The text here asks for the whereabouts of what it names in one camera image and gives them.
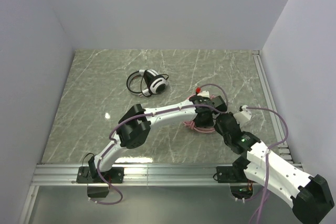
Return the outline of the white and black headphones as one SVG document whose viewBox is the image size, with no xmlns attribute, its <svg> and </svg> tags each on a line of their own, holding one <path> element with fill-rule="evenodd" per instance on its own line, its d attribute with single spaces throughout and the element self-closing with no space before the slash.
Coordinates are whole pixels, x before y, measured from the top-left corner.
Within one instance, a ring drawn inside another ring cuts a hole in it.
<svg viewBox="0 0 336 224">
<path fill-rule="evenodd" d="M 133 91 L 130 87 L 131 82 L 138 77 L 142 78 L 140 81 L 140 91 Z M 158 95 L 164 92 L 168 86 L 168 79 L 168 74 L 159 74 L 154 69 L 138 70 L 128 76 L 126 86 L 133 95 L 148 98 L 152 95 Z"/>
</svg>

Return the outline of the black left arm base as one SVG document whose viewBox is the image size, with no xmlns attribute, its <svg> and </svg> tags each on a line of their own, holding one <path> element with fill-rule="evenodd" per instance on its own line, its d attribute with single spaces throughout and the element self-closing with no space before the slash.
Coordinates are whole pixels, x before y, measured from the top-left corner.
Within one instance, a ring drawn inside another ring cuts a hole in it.
<svg viewBox="0 0 336 224">
<path fill-rule="evenodd" d="M 112 167 L 105 172 L 97 171 L 93 153 L 88 153 L 78 168 L 76 183 L 87 185 L 87 195 L 90 199 L 106 198 L 114 184 L 122 184 L 123 167 Z"/>
</svg>

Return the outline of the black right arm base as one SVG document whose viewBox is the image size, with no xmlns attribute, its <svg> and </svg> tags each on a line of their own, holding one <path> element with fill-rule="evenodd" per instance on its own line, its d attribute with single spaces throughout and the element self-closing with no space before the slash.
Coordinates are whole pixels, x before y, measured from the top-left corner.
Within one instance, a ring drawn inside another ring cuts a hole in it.
<svg viewBox="0 0 336 224">
<path fill-rule="evenodd" d="M 230 193 L 236 201 L 250 201 L 257 198 L 262 190 L 254 190 L 254 182 L 234 166 L 217 166 L 213 180 L 219 184 L 229 184 Z"/>
</svg>

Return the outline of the aluminium rail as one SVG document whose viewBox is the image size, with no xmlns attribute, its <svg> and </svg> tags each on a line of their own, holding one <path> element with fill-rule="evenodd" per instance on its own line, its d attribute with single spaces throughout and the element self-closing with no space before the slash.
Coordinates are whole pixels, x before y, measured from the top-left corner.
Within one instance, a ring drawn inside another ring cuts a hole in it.
<svg viewBox="0 0 336 224">
<path fill-rule="evenodd" d="M 122 186 L 212 186 L 217 164 L 116 164 L 123 167 Z M 37 165 L 32 186 L 104 186 L 104 183 L 78 183 L 78 164 Z"/>
<path fill-rule="evenodd" d="M 266 103 L 267 103 L 267 108 L 269 108 L 271 110 L 274 110 L 274 111 L 277 111 L 275 103 L 274 103 L 274 99 L 273 99 L 272 94 L 271 94 L 270 86 L 269 86 L 268 81 L 267 81 L 266 73 L 265 73 L 265 70 L 263 68 L 263 64 L 261 62 L 260 51 L 259 50 L 253 50 L 252 51 L 252 57 L 253 57 L 253 60 L 255 62 L 256 69 L 257 69 L 257 72 L 258 72 L 258 75 L 259 75 L 259 79 L 260 79 L 260 82 L 261 82 L 261 87 L 262 87 L 262 90 L 264 92 L 264 96 L 265 96 Z M 270 118 L 271 118 L 271 123 L 272 123 L 273 129 L 274 129 L 274 132 L 275 132 L 276 140 L 279 142 L 285 136 L 284 130 L 282 129 L 282 125 L 281 125 L 281 120 L 279 119 L 279 117 L 277 117 L 273 113 L 270 113 Z M 290 149 L 287 145 L 287 142 L 284 142 L 284 143 L 278 145 L 278 151 L 279 151 L 279 155 L 283 159 L 285 159 L 289 163 L 293 163 L 292 156 L 290 154 Z"/>
</svg>

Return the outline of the aluminium right side rail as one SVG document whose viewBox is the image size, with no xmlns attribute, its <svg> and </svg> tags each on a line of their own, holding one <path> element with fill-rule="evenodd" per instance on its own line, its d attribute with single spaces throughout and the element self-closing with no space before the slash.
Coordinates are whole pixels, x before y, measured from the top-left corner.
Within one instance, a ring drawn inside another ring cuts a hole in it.
<svg viewBox="0 0 336 224">
<path fill-rule="evenodd" d="M 265 70 L 263 68 L 263 64 L 261 62 L 260 51 L 259 50 L 253 50 L 252 51 L 252 57 L 253 57 L 253 60 L 255 62 L 256 69 L 257 69 L 257 72 L 258 72 L 258 75 L 259 75 L 259 79 L 260 79 L 260 82 L 261 82 L 261 87 L 262 87 L 262 90 L 264 92 L 264 96 L 265 96 L 266 103 L 267 103 L 267 108 L 269 108 L 271 110 L 274 110 L 274 111 L 277 111 L 275 103 L 274 103 L 274 99 L 273 99 L 272 94 L 271 94 L 270 86 L 269 86 L 268 81 L 267 81 L 266 73 L 265 73 Z M 274 132 L 275 132 L 276 140 L 279 142 L 285 136 L 284 130 L 282 129 L 282 125 L 281 125 L 281 120 L 279 119 L 279 117 L 277 117 L 273 113 L 270 113 L 270 118 L 271 118 L 271 123 L 272 123 L 273 129 L 274 129 Z M 289 163 L 293 163 L 292 156 L 290 154 L 290 149 L 287 145 L 287 142 L 284 142 L 284 143 L 278 145 L 278 151 L 279 151 L 279 155 L 283 159 L 285 159 Z"/>
</svg>

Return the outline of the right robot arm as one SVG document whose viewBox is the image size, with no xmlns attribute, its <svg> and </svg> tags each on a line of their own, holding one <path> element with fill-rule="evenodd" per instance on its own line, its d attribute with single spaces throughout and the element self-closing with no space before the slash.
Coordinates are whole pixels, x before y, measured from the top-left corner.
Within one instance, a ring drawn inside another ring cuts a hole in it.
<svg viewBox="0 0 336 224">
<path fill-rule="evenodd" d="M 218 182 L 257 182 L 285 201 L 301 223 L 320 223 L 334 207 L 324 177 L 301 171 L 268 149 L 257 136 L 242 131 L 234 114 L 220 114 L 214 128 L 239 155 L 231 171 L 217 168 Z"/>
</svg>

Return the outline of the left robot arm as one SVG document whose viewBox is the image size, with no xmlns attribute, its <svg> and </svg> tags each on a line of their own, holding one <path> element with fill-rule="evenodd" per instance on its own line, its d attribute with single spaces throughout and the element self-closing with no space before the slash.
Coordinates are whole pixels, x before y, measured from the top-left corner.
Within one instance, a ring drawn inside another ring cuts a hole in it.
<svg viewBox="0 0 336 224">
<path fill-rule="evenodd" d="M 226 111 L 227 104 L 220 95 L 213 99 L 193 95 L 180 103 L 160 108 L 143 108 L 141 104 L 136 104 L 111 131 L 110 143 L 89 160 L 91 178 L 97 181 L 125 150 L 143 145 L 149 133 L 158 127 L 187 121 L 194 122 L 197 127 L 212 127 L 213 115 Z"/>
</svg>

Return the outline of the aluminium front rail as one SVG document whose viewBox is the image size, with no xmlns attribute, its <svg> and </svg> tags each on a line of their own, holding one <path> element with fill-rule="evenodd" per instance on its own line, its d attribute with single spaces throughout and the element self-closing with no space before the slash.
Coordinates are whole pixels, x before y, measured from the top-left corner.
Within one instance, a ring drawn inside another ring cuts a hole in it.
<svg viewBox="0 0 336 224">
<path fill-rule="evenodd" d="M 123 167 L 122 186 L 212 186 L 217 164 L 116 164 Z M 37 165 L 32 186 L 104 186 L 104 183 L 78 183 L 78 164 Z"/>
</svg>

